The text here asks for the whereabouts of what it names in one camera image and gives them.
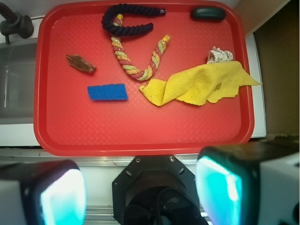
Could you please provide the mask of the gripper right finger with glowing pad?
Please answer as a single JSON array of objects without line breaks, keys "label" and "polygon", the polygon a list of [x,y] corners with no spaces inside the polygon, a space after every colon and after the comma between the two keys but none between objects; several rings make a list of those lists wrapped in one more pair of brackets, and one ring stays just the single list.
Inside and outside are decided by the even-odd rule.
[{"label": "gripper right finger with glowing pad", "polygon": [[205,147],[196,162],[195,185],[214,225],[297,225],[299,144],[272,140]]}]

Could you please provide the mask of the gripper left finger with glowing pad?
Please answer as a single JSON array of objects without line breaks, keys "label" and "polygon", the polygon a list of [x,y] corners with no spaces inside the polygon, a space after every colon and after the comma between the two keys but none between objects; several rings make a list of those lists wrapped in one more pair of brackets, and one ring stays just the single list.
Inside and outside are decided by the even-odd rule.
[{"label": "gripper left finger with glowing pad", "polygon": [[86,180],[74,161],[1,165],[2,225],[82,225],[86,209]]}]

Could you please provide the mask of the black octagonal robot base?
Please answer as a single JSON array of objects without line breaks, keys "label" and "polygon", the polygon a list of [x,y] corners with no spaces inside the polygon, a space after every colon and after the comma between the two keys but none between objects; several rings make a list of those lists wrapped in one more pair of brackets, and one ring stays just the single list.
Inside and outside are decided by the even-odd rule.
[{"label": "black octagonal robot base", "polygon": [[121,225],[205,225],[195,175],[175,156],[137,156],[112,182]]}]

